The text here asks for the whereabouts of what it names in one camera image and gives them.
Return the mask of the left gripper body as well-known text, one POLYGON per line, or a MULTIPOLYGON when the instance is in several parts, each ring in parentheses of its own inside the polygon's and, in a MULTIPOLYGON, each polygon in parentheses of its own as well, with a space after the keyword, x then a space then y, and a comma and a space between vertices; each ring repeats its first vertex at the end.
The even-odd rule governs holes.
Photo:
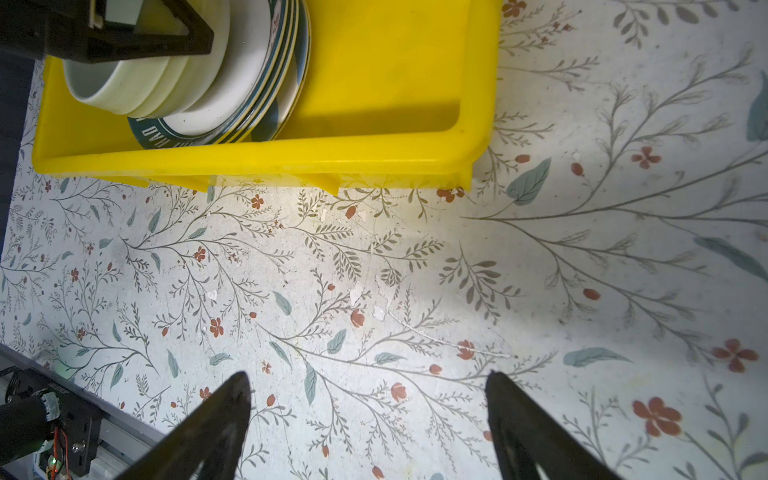
POLYGON ((1 0, 1 49, 36 60, 105 62, 108 46, 95 36, 105 10, 104 1, 1 0))

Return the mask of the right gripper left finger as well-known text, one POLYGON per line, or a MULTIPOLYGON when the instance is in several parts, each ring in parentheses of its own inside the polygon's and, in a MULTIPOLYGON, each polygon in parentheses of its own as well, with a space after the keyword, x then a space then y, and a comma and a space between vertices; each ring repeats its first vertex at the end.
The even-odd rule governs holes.
POLYGON ((251 412, 244 371, 233 374, 121 479, 233 479, 251 412))

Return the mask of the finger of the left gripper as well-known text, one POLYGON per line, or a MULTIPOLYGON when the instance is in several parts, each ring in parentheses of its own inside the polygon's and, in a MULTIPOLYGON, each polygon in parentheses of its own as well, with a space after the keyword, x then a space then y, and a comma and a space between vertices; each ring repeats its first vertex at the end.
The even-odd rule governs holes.
POLYGON ((188 1, 165 0, 163 6, 183 25, 180 33, 140 33, 136 27, 107 21, 107 2, 89 2, 89 62, 104 63, 153 57, 207 55, 214 31, 188 1))

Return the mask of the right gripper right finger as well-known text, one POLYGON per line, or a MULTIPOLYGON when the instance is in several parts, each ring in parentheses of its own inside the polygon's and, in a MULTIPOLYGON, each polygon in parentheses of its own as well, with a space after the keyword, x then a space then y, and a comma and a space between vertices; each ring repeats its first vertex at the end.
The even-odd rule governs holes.
POLYGON ((504 479, 616 479, 525 391, 491 372, 485 395, 488 423, 504 479))

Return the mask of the green ceramic bowl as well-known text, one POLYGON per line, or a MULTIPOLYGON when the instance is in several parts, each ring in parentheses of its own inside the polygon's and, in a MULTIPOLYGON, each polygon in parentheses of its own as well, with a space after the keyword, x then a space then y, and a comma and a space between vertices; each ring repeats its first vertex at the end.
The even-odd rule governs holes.
POLYGON ((190 6, 214 32, 209 54, 94 64, 64 60, 72 96, 85 105, 133 118, 163 117, 190 108, 218 74, 231 24, 228 1, 192 1, 190 6))

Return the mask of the green rim lettered plate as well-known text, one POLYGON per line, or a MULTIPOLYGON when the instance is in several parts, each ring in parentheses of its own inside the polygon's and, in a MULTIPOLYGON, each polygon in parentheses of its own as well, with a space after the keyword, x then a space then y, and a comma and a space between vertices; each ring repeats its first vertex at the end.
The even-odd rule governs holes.
POLYGON ((218 74, 189 109, 130 118, 148 150, 240 141, 274 99, 298 36, 299 1, 232 1, 229 39, 218 74))

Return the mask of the blue white striped plate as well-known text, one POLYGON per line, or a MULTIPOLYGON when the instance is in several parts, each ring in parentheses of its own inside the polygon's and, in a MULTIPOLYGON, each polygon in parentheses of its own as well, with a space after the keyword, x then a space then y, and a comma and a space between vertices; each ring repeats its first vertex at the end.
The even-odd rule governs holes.
POLYGON ((305 1, 300 1, 297 40, 280 87, 262 105, 259 122, 250 133, 253 142, 273 140, 292 114, 306 80, 311 56, 312 27, 305 1))

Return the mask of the yellow plastic bin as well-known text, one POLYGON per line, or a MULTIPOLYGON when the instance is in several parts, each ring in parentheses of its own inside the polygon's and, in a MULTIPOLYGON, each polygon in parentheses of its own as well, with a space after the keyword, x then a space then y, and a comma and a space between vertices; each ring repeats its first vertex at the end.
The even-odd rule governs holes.
POLYGON ((469 189, 494 119, 497 1, 312 1, 307 78, 277 138, 146 150, 46 61, 34 170, 144 186, 469 189))

